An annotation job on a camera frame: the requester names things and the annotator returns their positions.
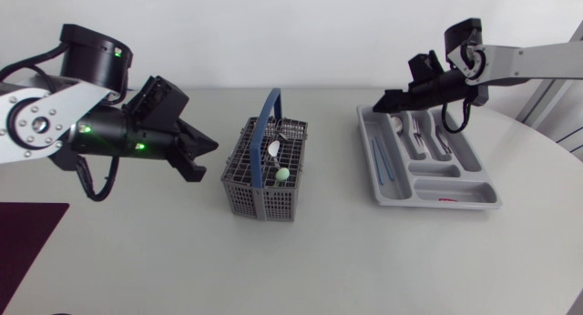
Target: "dark red mat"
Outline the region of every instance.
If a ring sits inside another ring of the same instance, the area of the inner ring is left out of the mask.
[[[68,207],[0,203],[0,314]]]

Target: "black cable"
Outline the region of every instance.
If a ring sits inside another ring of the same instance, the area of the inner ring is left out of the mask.
[[[77,175],[79,176],[79,181],[81,181],[81,186],[85,190],[87,197],[93,201],[103,201],[111,192],[113,184],[116,181],[116,174],[118,173],[119,157],[115,156],[111,158],[111,164],[109,165],[109,174],[106,177],[106,184],[103,186],[99,193],[95,193],[93,190],[93,178],[91,178],[91,171],[89,170],[89,165],[84,157],[77,157]]]
[[[38,75],[41,78],[43,78],[43,80],[46,83],[46,86],[48,87],[48,90],[51,91],[51,93],[56,92],[55,82],[53,82],[53,79],[49,75],[47,75],[43,69],[34,65],[28,66],[27,68],[36,71]]]
[[[459,133],[461,131],[464,130],[464,128],[467,126],[467,122],[470,120],[470,107],[472,106],[471,103],[464,101],[464,121],[462,122],[462,125],[458,128],[458,129],[452,129],[450,128],[450,126],[447,125],[447,118],[445,117],[445,114],[447,113],[447,104],[444,103],[444,105],[441,108],[441,123],[443,125],[443,127],[445,128],[445,130],[449,133],[455,134],[455,133]]]
[[[12,73],[14,73],[17,70],[20,70],[20,69],[26,68],[26,67],[30,67],[30,66],[34,66],[34,65],[38,65],[38,64],[45,62],[47,60],[50,60],[54,57],[60,56],[62,53],[67,51],[68,48],[69,48],[68,44],[61,43],[56,48],[54,48],[48,52],[45,52],[44,54],[41,54],[38,56],[31,56],[28,59],[21,60],[21,61],[13,63],[11,65],[8,65],[8,66],[4,67],[2,70],[0,70],[0,82],[3,82],[8,76],[10,76]]]

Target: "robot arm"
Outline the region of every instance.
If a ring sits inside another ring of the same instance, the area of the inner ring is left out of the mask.
[[[61,45],[0,70],[0,164],[50,157],[76,171],[87,196],[107,197],[119,158],[166,159],[188,182],[206,168],[194,158],[219,145],[180,119],[189,98],[162,77],[151,77],[121,109],[132,53],[119,41],[77,25],[64,25]],[[65,53],[61,76],[36,64]],[[39,76],[18,85],[2,81],[22,68]],[[82,154],[112,157],[106,185],[93,191]]]
[[[0,96],[0,163],[48,157],[59,138],[112,91],[79,79],[60,78],[70,85],[54,94],[36,87],[10,86]]]
[[[583,78],[583,42],[551,46],[485,46],[479,19],[467,19],[445,31],[450,70],[444,71],[435,52],[409,60],[413,82],[408,91],[389,89],[373,111],[396,113],[443,105],[442,122],[450,133],[462,131],[471,106],[488,100],[488,86],[512,86],[532,78]],[[464,122],[451,129],[445,121],[447,103],[464,99]]]

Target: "white wall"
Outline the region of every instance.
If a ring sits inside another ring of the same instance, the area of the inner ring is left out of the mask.
[[[406,87],[407,60],[481,17],[484,41],[567,41],[583,0],[0,0],[0,66],[58,43],[75,23],[133,50],[130,86],[161,75],[182,87]],[[43,66],[58,73],[59,61]],[[12,77],[16,81],[28,73]],[[496,88],[488,104],[515,116],[536,84]]]

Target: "white table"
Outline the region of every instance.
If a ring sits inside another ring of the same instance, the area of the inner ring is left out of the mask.
[[[199,184],[122,159],[93,203],[48,159],[1,166],[3,201],[71,204],[6,314],[568,311],[583,287],[583,165],[566,150],[473,108],[465,133],[502,208],[379,207],[355,108],[383,91],[283,89],[283,114],[309,122],[300,203],[295,222],[260,222],[230,213],[220,174],[268,92],[188,91],[183,118],[220,143],[197,159]],[[106,175],[108,160],[89,162]]]

